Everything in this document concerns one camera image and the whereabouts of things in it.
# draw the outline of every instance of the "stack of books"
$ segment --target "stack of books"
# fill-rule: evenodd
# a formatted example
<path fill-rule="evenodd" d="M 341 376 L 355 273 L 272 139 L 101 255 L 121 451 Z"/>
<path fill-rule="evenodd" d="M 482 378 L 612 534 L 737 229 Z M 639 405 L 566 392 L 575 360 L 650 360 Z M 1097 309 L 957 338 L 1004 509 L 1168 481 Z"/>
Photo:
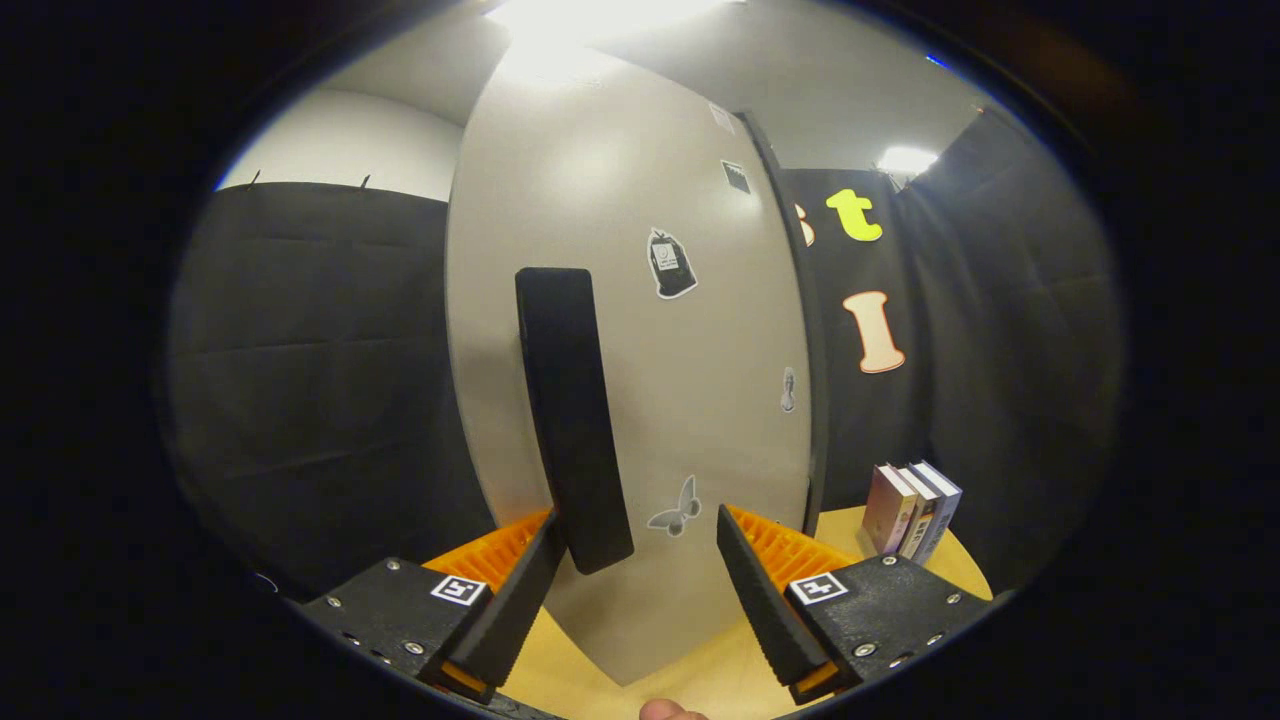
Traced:
<path fill-rule="evenodd" d="M 879 553 L 928 562 L 960 505 L 961 491 L 933 465 L 877 465 L 863 529 Z"/>

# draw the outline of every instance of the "wooden table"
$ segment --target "wooden table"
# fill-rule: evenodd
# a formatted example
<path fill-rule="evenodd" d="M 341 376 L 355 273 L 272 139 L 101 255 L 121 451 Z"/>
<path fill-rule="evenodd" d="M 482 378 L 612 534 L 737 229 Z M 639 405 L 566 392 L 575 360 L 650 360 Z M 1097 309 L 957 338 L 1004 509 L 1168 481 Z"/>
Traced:
<path fill-rule="evenodd" d="M 815 537 L 859 559 L 876 555 L 860 530 L 863 510 L 823 512 Z M 992 598 L 982 570 L 950 530 L 925 568 L 983 600 Z M 769 670 L 745 615 L 680 661 L 618 687 L 582 655 L 545 610 L 539 610 L 500 692 L 570 720 L 634 720 L 640 706 L 654 697 L 675 700 L 710 720 L 768 719 L 796 710 L 791 693 Z"/>

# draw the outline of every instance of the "square sticker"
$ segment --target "square sticker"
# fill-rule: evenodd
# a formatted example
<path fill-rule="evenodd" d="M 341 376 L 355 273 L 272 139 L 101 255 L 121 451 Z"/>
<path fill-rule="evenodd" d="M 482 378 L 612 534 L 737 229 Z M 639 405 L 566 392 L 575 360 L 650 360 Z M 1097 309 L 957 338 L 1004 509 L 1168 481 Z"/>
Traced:
<path fill-rule="evenodd" d="M 480 597 L 480 592 L 485 588 L 484 583 L 476 580 L 468 580 L 466 578 L 458 578 L 456 575 L 449 575 L 440 580 L 440 584 L 435 585 L 431 594 L 440 600 L 447 600 L 449 602 L 456 602 L 458 605 L 470 606 L 472 602 Z"/>
<path fill-rule="evenodd" d="M 728 160 L 721 160 L 721 165 L 724 168 L 724 177 L 728 179 L 728 184 L 751 195 L 751 187 L 746 184 L 746 173 L 742 170 L 742 165 L 730 163 Z"/>
<path fill-rule="evenodd" d="M 730 119 L 728 111 L 724 110 L 724 108 L 721 108 L 714 102 L 708 102 L 707 105 L 712 109 L 712 115 L 716 118 L 716 124 L 727 129 L 730 135 L 737 135 L 737 131 L 733 129 L 733 120 Z"/>
<path fill-rule="evenodd" d="M 792 592 L 805 605 L 813 605 L 833 597 L 840 597 L 849 592 L 849 588 L 840 584 L 840 580 L 831 573 L 823 573 L 812 578 L 804 578 L 791 583 Z"/>

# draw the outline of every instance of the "black curtain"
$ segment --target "black curtain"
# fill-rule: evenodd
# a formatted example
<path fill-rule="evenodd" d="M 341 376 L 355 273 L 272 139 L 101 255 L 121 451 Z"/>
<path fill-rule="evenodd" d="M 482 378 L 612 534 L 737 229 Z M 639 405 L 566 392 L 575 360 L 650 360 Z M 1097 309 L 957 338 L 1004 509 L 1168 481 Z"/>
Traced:
<path fill-rule="evenodd" d="M 287 594 L 493 529 L 449 370 L 447 209 L 264 183 L 198 222 L 169 320 L 170 443 L 202 518 Z"/>
<path fill-rule="evenodd" d="M 1106 469 L 1125 356 L 1106 233 L 1000 108 L 892 206 L 928 318 L 928 455 L 965 489 L 952 528 L 1000 592 L 1048 561 Z"/>
<path fill-rule="evenodd" d="M 867 170 L 785 169 L 781 181 L 812 231 L 805 252 L 818 286 L 822 327 L 809 332 L 822 332 L 827 347 L 829 430 L 822 509 L 863 505 L 872 466 L 919 460 L 928 430 L 929 337 L 910 245 L 892 211 L 896 187 L 888 176 Z M 849 191 L 869 202 L 861 213 L 878 225 L 876 240 L 847 234 L 837 210 L 828 206 L 828 199 Z M 884 318 L 905 360 L 892 370 L 864 373 L 858 322 L 842 304 L 876 291 L 887 297 Z"/>

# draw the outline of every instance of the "ceiling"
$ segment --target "ceiling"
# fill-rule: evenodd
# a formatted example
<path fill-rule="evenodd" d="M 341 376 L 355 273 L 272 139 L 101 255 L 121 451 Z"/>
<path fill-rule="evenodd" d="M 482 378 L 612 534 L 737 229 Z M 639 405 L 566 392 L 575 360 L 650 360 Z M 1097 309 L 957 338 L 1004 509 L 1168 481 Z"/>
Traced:
<path fill-rule="evenodd" d="M 324 87 L 397 100 L 465 126 L 511 42 L 467 0 L 337 72 Z M 812 0 L 724 4 L 591 47 L 751 110 L 788 168 L 867 169 L 890 145 L 941 152 L 989 99 L 925 50 Z"/>

